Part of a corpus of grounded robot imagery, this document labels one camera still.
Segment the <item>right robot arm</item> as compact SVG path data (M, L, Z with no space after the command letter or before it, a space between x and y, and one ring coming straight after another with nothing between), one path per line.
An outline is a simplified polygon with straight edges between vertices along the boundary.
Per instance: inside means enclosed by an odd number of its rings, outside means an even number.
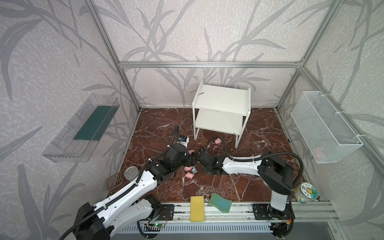
M280 156L294 157L299 164L299 172L294 177L294 167ZM206 175L255 175L272 190L270 209L284 212L288 198L293 188L297 185L304 172L302 159L292 152L267 152L256 157L232 157L229 155L214 157L202 150L197 157L197 162L202 165Z

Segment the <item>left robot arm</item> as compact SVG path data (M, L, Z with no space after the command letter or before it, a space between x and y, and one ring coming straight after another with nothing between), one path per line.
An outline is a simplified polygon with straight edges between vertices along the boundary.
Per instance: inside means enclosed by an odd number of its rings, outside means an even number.
M147 193L170 179L189 158L188 140L169 145L118 192L93 206L81 206L74 225L60 238L73 234L77 240L109 240L130 223L155 217L161 203Z

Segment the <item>white two-tier metal shelf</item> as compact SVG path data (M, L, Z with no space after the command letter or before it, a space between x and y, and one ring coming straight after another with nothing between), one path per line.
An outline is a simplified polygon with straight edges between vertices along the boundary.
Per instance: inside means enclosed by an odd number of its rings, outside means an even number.
M236 136L239 147L251 114L251 89L211 86L200 83L192 102L194 140L200 130Z

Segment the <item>pink pig toy lower cluster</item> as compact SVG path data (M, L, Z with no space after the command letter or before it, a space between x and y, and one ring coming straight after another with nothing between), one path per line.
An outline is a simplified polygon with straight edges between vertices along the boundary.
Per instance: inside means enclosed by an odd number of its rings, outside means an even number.
M188 179L192 179L194 177L194 174L193 173L186 173L185 177Z

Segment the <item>yellow sponge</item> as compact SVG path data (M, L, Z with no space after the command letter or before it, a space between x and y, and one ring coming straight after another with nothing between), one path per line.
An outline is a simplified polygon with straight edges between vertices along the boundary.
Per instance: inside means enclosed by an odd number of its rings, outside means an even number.
M205 221L204 196L192 196L190 202L190 222L198 223Z

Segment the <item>green sponge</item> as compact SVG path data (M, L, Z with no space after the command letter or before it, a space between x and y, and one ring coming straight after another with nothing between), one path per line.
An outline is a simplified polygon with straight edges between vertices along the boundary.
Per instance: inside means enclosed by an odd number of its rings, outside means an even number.
M212 193L208 206L217 208L220 212L228 214L230 212L232 201L227 200L219 194Z

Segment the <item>silver metal can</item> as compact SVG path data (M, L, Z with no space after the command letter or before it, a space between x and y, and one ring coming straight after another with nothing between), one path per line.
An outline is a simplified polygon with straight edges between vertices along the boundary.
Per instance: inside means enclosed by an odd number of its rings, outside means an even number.
M137 167L131 166L125 170L124 177L126 178L127 181L131 182L138 177L139 173L140 171Z

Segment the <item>green tape roll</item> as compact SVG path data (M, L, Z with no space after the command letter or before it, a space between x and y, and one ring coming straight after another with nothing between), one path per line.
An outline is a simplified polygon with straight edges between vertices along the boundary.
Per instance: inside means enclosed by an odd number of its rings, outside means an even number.
M318 198L318 191L316 187L310 183L301 183L294 188L293 196L297 202L306 204Z

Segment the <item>pink item in basket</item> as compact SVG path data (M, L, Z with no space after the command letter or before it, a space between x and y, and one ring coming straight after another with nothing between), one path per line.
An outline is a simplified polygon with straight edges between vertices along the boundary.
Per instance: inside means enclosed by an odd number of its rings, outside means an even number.
M325 150L322 147L316 147L314 149L314 156L315 156L316 160L319 162L327 159L327 156L325 154Z

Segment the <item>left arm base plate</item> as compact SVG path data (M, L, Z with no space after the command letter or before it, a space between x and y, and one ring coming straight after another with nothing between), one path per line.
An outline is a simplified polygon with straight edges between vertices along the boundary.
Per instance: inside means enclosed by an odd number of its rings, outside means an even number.
M149 217L145 220L156 220L156 221L171 221L174 218L175 205L173 204L162 204L159 207L155 207L150 213Z

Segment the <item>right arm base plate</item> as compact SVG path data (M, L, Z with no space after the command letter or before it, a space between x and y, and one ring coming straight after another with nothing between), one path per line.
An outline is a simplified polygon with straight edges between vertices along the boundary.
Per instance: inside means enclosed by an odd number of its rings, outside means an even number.
M255 220L266 220L266 221L288 221L294 220L295 214L293 212L292 204L289 202L286 204L283 211L276 210L270 206L270 204L253 204L252 210L254 213Z

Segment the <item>clear plastic wall bin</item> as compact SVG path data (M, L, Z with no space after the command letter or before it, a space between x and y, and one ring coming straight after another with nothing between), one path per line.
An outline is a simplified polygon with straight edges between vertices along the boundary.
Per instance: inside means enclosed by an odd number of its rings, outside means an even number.
M117 97L90 94L43 156L54 163L86 163L120 107Z

